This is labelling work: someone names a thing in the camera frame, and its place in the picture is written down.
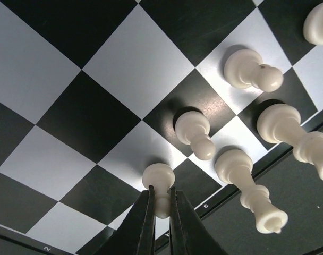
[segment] checkered pattern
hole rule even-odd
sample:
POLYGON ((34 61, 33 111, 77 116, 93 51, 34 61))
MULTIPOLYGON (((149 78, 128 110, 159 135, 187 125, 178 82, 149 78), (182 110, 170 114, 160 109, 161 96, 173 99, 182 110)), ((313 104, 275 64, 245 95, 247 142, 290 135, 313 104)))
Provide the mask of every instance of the checkered pattern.
MULTIPOLYGON (((92 254, 153 163, 169 164, 175 186, 203 203, 225 184, 214 160, 178 141, 174 117, 199 109, 219 151, 260 160, 273 144, 255 117, 269 99, 303 121, 323 110, 323 46, 302 35, 321 2, 1 0, 0 226, 53 254, 92 254), (224 80, 224 62, 242 48, 285 73, 279 90, 224 80)), ((157 219, 156 237, 168 225, 157 219)))

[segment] white plastic piece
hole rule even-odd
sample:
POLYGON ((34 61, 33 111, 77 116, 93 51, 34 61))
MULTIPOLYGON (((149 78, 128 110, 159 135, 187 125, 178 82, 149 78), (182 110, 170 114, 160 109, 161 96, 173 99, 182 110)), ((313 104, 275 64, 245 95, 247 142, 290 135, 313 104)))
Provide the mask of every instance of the white plastic piece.
POLYGON ((224 77, 234 88, 254 86, 265 92, 277 90, 284 80, 280 69, 263 64, 262 57, 250 49, 238 50, 229 57, 224 77))
POLYGON ((242 191, 240 202, 255 214, 256 229, 262 234, 279 234, 288 222, 288 215, 271 204, 266 187, 255 184, 252 167, 251 158, 242 150, 223 153, 215 165, 221 181, 234 184, 242 191))
POLYGON ((216 146, 209 137, 210 123, 199 112, 187 112, 181 115, 175 125, 178 139, 190 145, 197 158, 209 160, 213 158, 216 146))
POLYGON ((257 130, 267 142, 285 142, 294 147, 294 157, 315 165, 323 180, 323 133, 307 133, 301 126, 299 111, 286 104, 265 109, 257 120, 257 130))
POLYGON ((142 184, 146 189, 152 185, 155 189, 155 215, 165 219, 170 212, 170 195, 167 193, 174 184, 175 175, 172 169, 162 163, 148 166, 142 175, 142 184))
POLYGON ((309 13, 304 22, 303 34, 311 44, 323 45, 323 3, 309 13))

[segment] black square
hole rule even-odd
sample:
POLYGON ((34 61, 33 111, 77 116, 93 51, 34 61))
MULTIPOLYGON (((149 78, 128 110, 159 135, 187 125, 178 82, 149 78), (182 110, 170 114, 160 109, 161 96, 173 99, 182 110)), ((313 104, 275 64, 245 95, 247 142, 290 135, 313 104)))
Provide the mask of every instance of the black square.
POLYGON ((176 190, 184 192, 193 207, 222 187, 189 159, 181 163, 173 172, 176 176, 173 186, 176 190))
POLYGON ((139 194, 96 165, 60 202, 108 225, 128 209, 139 194))
POLYGON ((177 117, 186 111, 201 111, 208 118, 210 136, 217 133, 235 114, 217 92, 194 69, 145 118, 144 121, 186 156, 190 146, 182 144, 174 132, 177 117))
POLYGON ((323 0, 266 0, 259 6, 276 39, 294 65, 314 48, 303 36, 309 12, 323 0))
POLYGON ((134 0, 1 0, 80 68, 136 6, 134 0))
POLYGON ((79 249, 78 255, 95 254, 99 248, 114 234, 115 230, 110 227, 105 227, 99 234, 92 238, 87 244, 79 249))
POLYGON ((0 224, 26 233, 56 203, 54 199, 0 173, 0 224))
POLYGON ((252 0, 142 0, 140 5, 194 66, 255 9, 252 0))
POLYGON ((284 74, 284 82, 278 90, 270 93, 263 92, 239 114, 239 118, 266 149, 270 149, 274 144, 266 142, 258 134, 257 119, 267 107, 278 103, 295 107, 301 114, 302 122, 317 112, 316 106, 295 71, 292 68, 289 69, 284 74))
POLYGON ((0 166, 34 124, 0 103, 0 166))
POLYGON ((37 125, 97 163, 139 122, 81 71, 37 125))

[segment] chess piece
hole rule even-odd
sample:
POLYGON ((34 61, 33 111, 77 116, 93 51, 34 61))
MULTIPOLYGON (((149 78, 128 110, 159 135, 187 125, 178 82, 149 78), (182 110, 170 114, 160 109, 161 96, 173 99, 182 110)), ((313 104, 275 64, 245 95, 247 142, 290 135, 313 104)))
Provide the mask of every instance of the chess piece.
POLYGON ((234 88, 254 86, 265 92, 277 90, 284 80, 280 69, 263 64, 262 57, 250 49, 238 50, 229 57, 224 77, 234 88))
POLYGON ((323 3, 316 6, 307 16, 303 34, 311 44, 323 45, 323 3))
POLYGON ((173 185, 175 176, 172 169, 162 163, 148 166, 142 175, 142 184, 146 189, 152 185, 155 189, 155 214, 165 219, 170 212, 170 195, 167 193, 173 185))
POLYGON ((300 123, 301 116, 296 108, 276 104, 261 113, 257 120, 257 130, 267 142, 286 142, 294 147, 294 157, 300 162, 315 165, 323 180, 323 133, 307 133, 300 123))
POLYGON ((223 153, 215 165, 221 181, 234 184, 241 190, 240 202, 254 213, 258 232, 279 234, 288 222, 288 215, 271 204, 269 190, 265 186, 255 184, 251 176, 252 167, 251 158, 242 150, 223 153))
POLYGON ((216 147, 208 135, 210 123, 203 114, 184 113, 176 121, 175 132, 182 143, 190 145, 197 158, 209 160, 214 156, 216 147))

